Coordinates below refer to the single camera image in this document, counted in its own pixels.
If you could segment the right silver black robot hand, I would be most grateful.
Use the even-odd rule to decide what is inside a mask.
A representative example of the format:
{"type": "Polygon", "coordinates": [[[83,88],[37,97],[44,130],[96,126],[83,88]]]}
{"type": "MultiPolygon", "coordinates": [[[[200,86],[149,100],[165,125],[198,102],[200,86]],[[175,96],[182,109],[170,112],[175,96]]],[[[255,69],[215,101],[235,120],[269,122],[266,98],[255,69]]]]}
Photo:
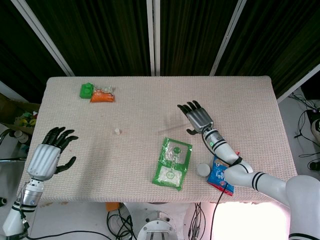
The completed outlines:
{"type": "Polygon", "coordinates": [[[214,125],[214,121],[209,116],[207,111],[196,101],[188,101],[187,104],[177,107],[187,117],[193,129],[186,129],[190,135],[201,134],[203,130],[211,128],[214,125]]]}

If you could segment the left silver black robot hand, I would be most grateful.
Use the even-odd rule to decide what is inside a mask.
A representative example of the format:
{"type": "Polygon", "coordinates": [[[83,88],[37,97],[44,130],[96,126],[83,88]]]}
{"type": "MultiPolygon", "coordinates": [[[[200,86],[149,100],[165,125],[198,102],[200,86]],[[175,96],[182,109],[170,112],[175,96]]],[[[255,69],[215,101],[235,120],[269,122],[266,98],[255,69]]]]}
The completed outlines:
{"type": "Polygon", "coordinates": [[[73,129],[66,130],[65,127],[51,129],[39,144],[27,167],[27,173],[31,179],[47,181],[53,175],[59,174],[71,168],[77,157],[73,156],[66,164],[58,165],[61,154],[70,142],[78,139],[72,135],[73,129]]]}

